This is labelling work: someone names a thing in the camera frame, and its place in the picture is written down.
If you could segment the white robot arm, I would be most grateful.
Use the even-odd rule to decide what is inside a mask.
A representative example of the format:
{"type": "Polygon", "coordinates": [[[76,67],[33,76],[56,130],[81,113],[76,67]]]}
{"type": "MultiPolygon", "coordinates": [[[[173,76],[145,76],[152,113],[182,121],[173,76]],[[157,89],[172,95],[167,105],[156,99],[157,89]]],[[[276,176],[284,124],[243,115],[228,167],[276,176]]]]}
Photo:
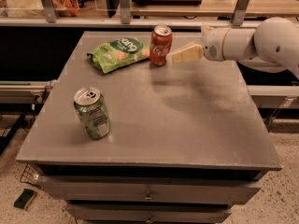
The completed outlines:
{"type": "Polygon", "coordinates": [[[299,77],[299,28],[284,18],[270,18],[256,28],[202,28],[201,43],[172,51],[171,63],[236,61],[254,70],[279,73],[289,70],[299,77]]]}

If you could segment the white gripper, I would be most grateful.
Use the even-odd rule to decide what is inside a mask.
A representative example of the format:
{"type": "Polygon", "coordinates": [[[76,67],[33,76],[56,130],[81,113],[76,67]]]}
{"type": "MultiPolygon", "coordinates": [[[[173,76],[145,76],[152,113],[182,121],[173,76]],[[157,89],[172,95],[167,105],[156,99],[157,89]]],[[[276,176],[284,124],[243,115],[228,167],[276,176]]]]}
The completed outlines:
{"type": "Polygon", "coordinates": [[[202,46],[189,42],[177,49],[174,49],[170,54],[172,63],[185,63],[200,60],[204,55],[210,61],[225,61],[224,56],[224,41],[230,31],[230,28],[214,28],[203,26],[202,46]]]}

